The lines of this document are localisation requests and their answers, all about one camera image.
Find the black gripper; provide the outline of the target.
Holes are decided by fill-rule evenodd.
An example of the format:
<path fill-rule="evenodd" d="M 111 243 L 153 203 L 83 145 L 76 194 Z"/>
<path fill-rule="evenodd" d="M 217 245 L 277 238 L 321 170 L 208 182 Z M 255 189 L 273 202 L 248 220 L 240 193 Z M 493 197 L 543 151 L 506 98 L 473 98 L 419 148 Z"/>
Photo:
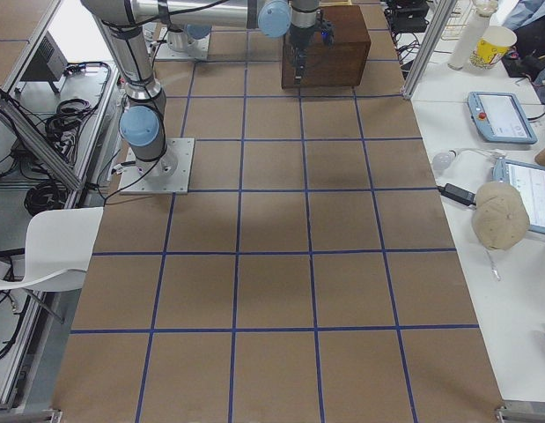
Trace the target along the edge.
<path fill-rule="evenodd" d="M 315 26 L 290 26 L 288 46 L 294 55 L 294 83 L 300 84 L 305 74 L 305 54 L 315 33 Z"/>

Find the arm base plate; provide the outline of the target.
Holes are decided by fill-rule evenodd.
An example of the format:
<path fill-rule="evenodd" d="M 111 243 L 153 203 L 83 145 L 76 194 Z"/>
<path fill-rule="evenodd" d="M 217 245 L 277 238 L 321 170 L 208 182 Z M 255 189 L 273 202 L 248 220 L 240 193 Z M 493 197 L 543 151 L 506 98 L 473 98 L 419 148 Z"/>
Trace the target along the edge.
<path fill-rule="evenodd" d="M 193 138 L 168 138 L 166 153 L 157 163 L 137 161 L 128 148 L 126 161 L 135 161 L 124 167 L 118 189 L 123 195 L 187 194 L 194 156 Z"/>
<path fill-rule="evenodd" d="M 153 45 L 155 61 L 205 61 L 209 53 L 211 27 L 185 26 L 169 31 L 161 28 Z"/>

